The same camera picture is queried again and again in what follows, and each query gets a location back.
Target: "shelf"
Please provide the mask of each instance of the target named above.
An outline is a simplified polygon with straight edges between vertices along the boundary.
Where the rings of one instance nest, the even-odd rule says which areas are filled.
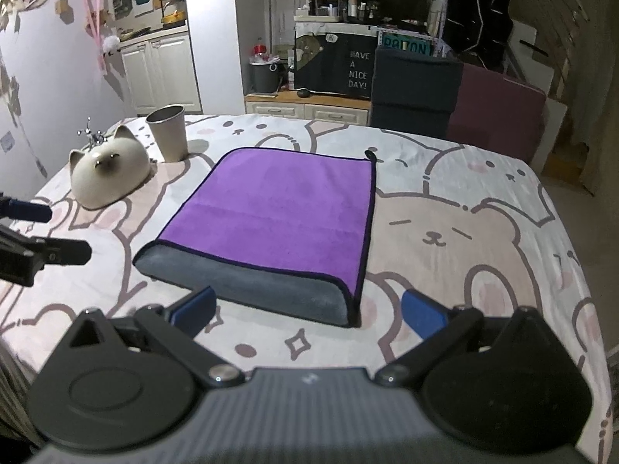
[[[295,15],[295,22],[339,22],[340,18],[328,15]]]

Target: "wall outlet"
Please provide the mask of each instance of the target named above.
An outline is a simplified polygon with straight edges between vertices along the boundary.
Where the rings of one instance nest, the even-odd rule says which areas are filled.
[[[13,134],[8,131],[2,138],[0,138],[0,147],[4,153],[8,153],[15,146],[15,138]]]

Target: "gray bucket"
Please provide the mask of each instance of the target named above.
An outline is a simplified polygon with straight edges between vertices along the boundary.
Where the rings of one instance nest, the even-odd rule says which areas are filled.
[[[279,89],[279,60],[268,63],[251,63],[254,91],[271,94]]]

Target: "paper cup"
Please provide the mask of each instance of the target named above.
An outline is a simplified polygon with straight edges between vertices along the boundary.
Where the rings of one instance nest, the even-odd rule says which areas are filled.
[[[146,123],[166,162],[180,162],[188,157],[184,106],[172,104],[153,111],[146,117]]]

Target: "wooden cabinet top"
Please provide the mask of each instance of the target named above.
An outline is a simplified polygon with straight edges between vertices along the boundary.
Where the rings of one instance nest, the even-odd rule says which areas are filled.
[[[341,108],[355,108],[358,110],[369,110],[371,103],[363,99],[351,99],[339,96],[319,96],[299,97],[296,91],[281,91],[277,97],[245,96],[245,101],[251,102],[294,102],[297,104],[320,104],[323,106],[338,106]]]

